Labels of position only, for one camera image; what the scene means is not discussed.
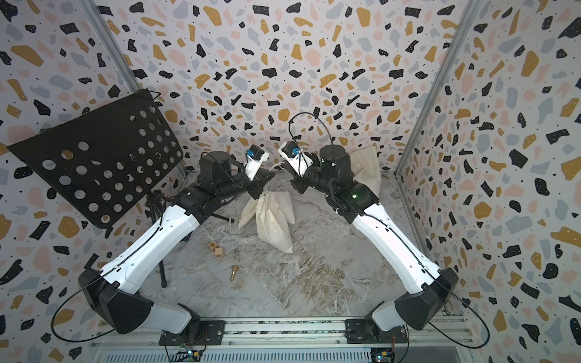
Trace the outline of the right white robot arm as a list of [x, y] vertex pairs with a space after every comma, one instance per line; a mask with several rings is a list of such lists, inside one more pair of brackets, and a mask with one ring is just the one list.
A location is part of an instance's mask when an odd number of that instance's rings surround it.
[[343, 147], [326, 145], [315, 155], [287, 142], [278, 152], [294, 174], [294, 189], [322, 192], [332, 210], [373, 243], [402, 281], [404, 295], [375, 307], [368, 315], [372, 324], [381, 331], [400, 325], [424, 329], [452, 296], [458, 284], [455, 270], [440, 268], [402, 233], [378, 196], [354, 179]]

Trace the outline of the cream soil bag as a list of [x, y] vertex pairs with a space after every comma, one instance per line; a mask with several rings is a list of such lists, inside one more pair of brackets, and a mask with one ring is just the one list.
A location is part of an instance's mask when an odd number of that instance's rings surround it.
[[251, 198], [241, 213], [238, 228], [245, 227], [252, 218], [260, 240], [283, 253], [294, 252], [289, 225], [295, 224], [295, 215], [288, 191], [267, 191], [257, 200]]

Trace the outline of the cream cloth bag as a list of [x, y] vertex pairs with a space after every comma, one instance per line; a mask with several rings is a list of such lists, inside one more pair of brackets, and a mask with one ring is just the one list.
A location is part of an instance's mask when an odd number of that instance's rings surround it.
[[381, 191], [381, 169], [377, 148], [373, 145], [350, 154], [353, 180], [366, 185], [377, 197]]

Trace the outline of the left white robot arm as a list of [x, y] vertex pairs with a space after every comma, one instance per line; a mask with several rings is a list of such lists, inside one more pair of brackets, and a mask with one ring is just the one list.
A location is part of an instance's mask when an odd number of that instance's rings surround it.
[[269, 153], [252, 146], [246, 163], [224, 151], [205, 153], [196, 181], [169, 203], [135, 243], [101, 270], [87, 269], [79, 277], [89, 306], [118, 334], [152, 328], [176, 335], [183, 342], [198, 339], [201, 317], [184, 306], [154, 302], [139, 294], [145, 279], [166, 255], [202, 226], [228, 199], [243, 193], [258, 199], [275, 176], [264, 169]]

